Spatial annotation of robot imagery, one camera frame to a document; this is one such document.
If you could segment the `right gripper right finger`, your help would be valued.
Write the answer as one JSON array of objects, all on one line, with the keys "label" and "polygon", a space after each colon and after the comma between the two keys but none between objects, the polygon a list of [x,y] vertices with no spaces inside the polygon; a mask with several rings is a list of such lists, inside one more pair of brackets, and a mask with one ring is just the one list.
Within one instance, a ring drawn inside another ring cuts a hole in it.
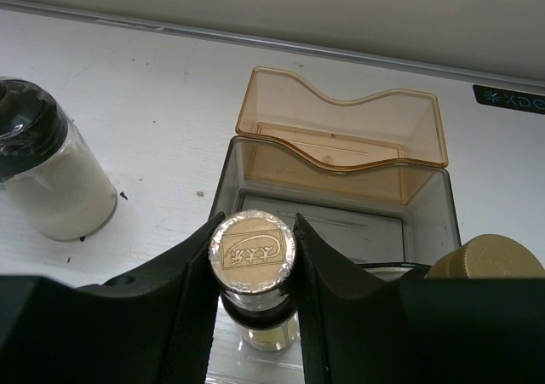
[{"label": "right gripper right finger", "polygon": [[306,382],[543,382],[542,279],[387,282],[301,215],[294,233]]}]

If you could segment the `small yellow label bottle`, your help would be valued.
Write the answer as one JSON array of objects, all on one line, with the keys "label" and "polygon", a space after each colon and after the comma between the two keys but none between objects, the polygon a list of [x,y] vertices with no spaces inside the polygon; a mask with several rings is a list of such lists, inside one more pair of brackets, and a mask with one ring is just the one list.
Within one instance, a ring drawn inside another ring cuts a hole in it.
[{"label": "small yellow label bottle", "polygon": [[277,216],[251,209],[228,216],[209,242],[209,263],[225,312],[241,338],[280,352],[298,336],[295,236]]}]

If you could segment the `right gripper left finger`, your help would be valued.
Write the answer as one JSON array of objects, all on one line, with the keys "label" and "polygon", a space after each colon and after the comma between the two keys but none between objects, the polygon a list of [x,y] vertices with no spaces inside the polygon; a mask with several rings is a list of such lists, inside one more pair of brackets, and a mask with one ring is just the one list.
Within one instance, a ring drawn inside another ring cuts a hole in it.
[{"label": "right gripper left finger", "polygon": [[2,277],[2,382],[204,382],[219,295],[208,248],[221,221],[103,284]]}]

